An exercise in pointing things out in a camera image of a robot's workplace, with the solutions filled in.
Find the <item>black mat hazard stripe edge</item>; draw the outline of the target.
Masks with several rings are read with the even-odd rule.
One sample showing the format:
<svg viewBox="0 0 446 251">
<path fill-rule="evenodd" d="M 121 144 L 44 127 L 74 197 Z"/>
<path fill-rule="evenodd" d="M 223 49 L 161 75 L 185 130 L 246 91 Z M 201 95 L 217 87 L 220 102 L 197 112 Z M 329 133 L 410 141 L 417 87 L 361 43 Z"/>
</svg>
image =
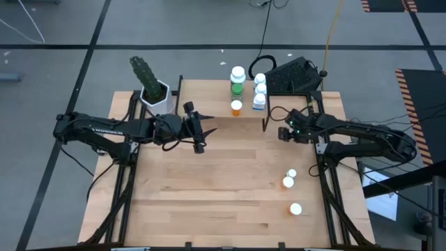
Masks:
<svg viewBox="0 0 446 251">
<path fill-rule="evenodd" d="M 446 13 L 446 0 L 360 0 L 368 13 Z"/>
<path fill-rule="evenodd" d="M 446 160 L 446 72 L 395 70 L 424 165 Z"/>
</svg>

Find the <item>green cactus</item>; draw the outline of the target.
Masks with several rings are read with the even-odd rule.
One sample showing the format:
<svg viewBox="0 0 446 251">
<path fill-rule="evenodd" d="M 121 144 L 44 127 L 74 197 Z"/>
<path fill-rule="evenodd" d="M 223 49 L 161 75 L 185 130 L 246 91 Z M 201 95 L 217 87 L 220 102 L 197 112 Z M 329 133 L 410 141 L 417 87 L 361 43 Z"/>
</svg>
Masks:
<svg viewBox="0 0 446 251">
<path fill-rule="evenodd" d="M 165 91 L 154 76 L 149 65 L 139 56 L 132 56 L 130 58 L 130 65 L 145 89 L 145 99 L 151 103 L 161 101 L 164 98 Z"/>
</svg>

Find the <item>white sheet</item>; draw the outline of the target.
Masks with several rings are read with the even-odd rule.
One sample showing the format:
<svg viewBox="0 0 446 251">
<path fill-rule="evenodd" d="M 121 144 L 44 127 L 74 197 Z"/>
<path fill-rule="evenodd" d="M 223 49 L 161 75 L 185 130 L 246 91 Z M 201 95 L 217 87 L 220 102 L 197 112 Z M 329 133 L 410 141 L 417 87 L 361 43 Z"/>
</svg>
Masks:
<svg viewBox="0 0 446 251">
<path fill-rule="evenodd" d="M 383 181 L 388 179 L 388 176 L 379 172 L 374 172 L 370 168 L 365 167 L 364 171 L 367 173 L 363 176 L 362 186 L 374 184 L 376 181 Z M 389 220 L 397 220 L 397 206 L 399 197 L 394 192 L 390 192 L 384 195 L 376 197 L 370 197 L 366 199 L 368 211 L 377 215 L 383 216 Z"/>
</svg>

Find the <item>wooden shelf black metal frame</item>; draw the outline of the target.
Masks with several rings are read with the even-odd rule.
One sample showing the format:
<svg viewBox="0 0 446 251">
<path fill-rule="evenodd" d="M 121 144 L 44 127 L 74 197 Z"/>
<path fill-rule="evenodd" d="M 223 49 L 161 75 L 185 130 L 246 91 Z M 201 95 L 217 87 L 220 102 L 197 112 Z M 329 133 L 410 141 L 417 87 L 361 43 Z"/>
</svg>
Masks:
<svg viewBox="0 0 446 251">
<path fill-rule="evenodd" d="M 195 110 L 201 114 L 216 118 L 233 118 L 229 88 L 229 80 L 184 79 L 181 75 L 178 81 L 174 111 L 177 115 L 186 116 L 183 105 L 187 102 L 193 102 Z M 254 82 L 248 80 L 244 85 L 243 106 L 240 110 L 240 116 L 235 116 L 234 118 L 261 121 L 262 130 L 265 132 L 269 122 L 268 105 L 265 106 L 263 111 L 252 109 L 254 96 Z"/>
</svg>

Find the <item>black perforated computer box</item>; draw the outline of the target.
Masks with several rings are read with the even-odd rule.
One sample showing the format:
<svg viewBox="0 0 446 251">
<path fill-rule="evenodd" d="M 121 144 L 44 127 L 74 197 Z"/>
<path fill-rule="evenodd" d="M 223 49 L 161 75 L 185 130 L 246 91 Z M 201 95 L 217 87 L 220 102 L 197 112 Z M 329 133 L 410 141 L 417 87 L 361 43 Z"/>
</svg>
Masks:
<svg viewBox="0 0 446 251">
<path fill-rule="evenodd" d="M 315 91 L 322 81 L 318 68 L 301 56 L 265 73 L 269 93 Z"/>
</svg>

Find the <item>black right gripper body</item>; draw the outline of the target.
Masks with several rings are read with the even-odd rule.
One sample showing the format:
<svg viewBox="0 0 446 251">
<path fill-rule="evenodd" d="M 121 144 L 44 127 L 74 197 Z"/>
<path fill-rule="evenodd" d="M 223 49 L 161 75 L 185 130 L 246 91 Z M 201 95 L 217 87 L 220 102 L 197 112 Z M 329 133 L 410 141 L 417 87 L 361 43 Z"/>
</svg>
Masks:
<svg viewBox="0 0 446 251">
<path fill-rule="evenodd" d="M 278 127 L 278 139 L 289 142 L 293 140 L 299 144 L 310 144 L 318 142 L 318 129 L 316 120 L 319 113 L 303 114 L 301 111 L 292 109 L 284 121 L 289 126 Z"/>
</svg>

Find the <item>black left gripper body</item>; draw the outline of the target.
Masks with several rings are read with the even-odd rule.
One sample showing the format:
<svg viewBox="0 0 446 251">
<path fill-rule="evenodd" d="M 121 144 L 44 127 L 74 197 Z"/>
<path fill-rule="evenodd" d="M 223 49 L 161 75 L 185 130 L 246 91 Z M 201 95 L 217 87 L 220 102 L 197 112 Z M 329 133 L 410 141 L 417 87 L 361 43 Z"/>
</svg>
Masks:
<svg viewBox="0 0 446 251">
<path fill-rule="evenodd" d="M 205 140 L 201 139 L 201 133 L 203 132 L 203 128 L 201 126 L 201 121 L 195 119 L 194 114 L 199 113 L 194 110 L 194 105 L 192 101 L 186 102 L 183 105 L 184 112 L 187 115 L 187 118 L 183 122 L 186 131 L 193 139 L 193 148 L 196 154 L 204 153 L 204 147 L 206 145 Z"/>
</svg>

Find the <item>white hexagonal plant pot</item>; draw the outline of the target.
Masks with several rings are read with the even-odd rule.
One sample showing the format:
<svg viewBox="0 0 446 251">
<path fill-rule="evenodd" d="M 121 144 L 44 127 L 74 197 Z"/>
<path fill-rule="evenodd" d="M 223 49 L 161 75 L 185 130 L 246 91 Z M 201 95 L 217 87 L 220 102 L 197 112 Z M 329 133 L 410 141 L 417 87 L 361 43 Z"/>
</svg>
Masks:
<svg viewBox="0 0 446 251">
<path fill-rule="evenodd" d="M 141 89 L 141 93 L 139 94 L 139 99 L 142 105 L 152 114 L 170 114 L 174 110 L 174 99 L 171 93 L 170 86 L 162 82 L 161 80 L 157 81 L 161 86 L 164 94 L 162 95 L 161 101 L 157 103 L 150 103 L 146 99 L 147 91 L 144 87 Z"/>
</svg>

